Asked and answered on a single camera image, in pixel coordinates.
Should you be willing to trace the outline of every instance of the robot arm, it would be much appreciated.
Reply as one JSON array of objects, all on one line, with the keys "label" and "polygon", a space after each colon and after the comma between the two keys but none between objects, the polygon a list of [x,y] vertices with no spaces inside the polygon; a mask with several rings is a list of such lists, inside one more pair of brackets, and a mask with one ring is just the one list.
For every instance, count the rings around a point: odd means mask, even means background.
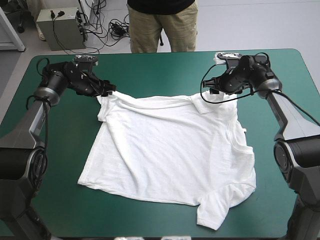
[{"label": "robot arm", "polygon": [[105,97],[116,90],[92,72],[98,64],[95,56],[77,55],[74,62],[47,61],[31,108],[13,131],[0,138],[0,219],[20,240],[57,239],[31,206],[47,168],[40,133],[51,107],[59,103],[67,88],[89,97]]},{"label": "robot arm", "polygon": [[268,55],[217,53],[217,64],[227,70],[218,77],[202,82],[211,94],[219,91],[238,94],[253,88],[266,99],[279,123],[275,135],[274,157],[289,188],[297,199],[282,239],[316,240],[320,230],[320,126],[298,112],[281,93],[282,83],[271,69]]}]

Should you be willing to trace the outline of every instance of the khaki pants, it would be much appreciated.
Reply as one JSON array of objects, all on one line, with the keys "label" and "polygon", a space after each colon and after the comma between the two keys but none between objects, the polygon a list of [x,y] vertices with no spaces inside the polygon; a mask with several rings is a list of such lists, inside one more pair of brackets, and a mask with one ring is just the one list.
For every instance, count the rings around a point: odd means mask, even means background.
[{"label": "khaki pants", "polygon": [[129,34],[132,53],[156,53],[160,34],[164,29],[172,52],[192,52],[196,49],[198,5],[177,14],[146,14],[129,5]]},{"label": "khaki pants", "polygon": [[47,8],[45,0],[26,0],[26,4],[35,22],[37,21],[40,10]]}]

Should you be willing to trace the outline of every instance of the black shirt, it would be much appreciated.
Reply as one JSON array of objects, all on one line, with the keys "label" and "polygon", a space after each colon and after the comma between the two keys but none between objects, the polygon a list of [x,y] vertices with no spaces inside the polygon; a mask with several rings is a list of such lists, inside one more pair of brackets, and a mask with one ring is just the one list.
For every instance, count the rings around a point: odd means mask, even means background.
[{"label": "black shirt", "polygon": [[128,5],[144,14],[171,15],[189,7],[195,0],[127,0]]}]

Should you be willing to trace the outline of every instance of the green table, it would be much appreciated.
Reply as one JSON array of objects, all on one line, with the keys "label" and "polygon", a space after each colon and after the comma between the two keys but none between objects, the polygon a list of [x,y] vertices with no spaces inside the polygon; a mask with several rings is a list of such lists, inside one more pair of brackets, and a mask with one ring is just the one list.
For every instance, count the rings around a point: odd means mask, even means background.
[{"label": "green table", "polygon": [[[239,51],[254,55],[260,50]],[[320,96],[300,53],[294,49],[264,50],[283,91],[320,119]],[[94,72],[118,91],[135,98],[192,95],[213,64],[214,52],[99,55]],[[29,67],[0,126],[8,133],[26,112],[26,98],[41,78],[37,56]],[[70,55],[46,56],[52,63],[71,61]],[[225,71],[218,66],[209,77]],[[219,230],[196,225],[197,207],[124,198],[77,185],[101,123],[94,98],[67,90],[49,114],[49,166],[33,205],[55,236],[113,237],[190,235],[192,237],[279,237],[285,234],[296,195],[287,187],[273,156],[278,123],[265,100],[257,95],[238,101],[238,115],[255,152],[257,188],[242,204],[230,209]],[[0,223],[0,236],[11,235]]]}]

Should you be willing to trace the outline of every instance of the gray box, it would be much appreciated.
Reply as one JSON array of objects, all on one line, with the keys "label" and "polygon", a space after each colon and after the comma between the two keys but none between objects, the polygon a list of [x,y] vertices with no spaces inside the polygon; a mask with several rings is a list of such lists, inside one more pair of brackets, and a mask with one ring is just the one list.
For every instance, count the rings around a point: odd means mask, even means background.
[{"label": "gray box", "polygon": [[[53,21],[51,10],[54,12],[55,17],[58,16],[60,11],[64,11],[65,14],[55,18]],[[52,51],[63,50],[63,48],[64,50],[86,48],[83,43],[84,38],[80,33],[77,11],[77,7],[42,9],[40,11],[36,23],[39,25]]]}]

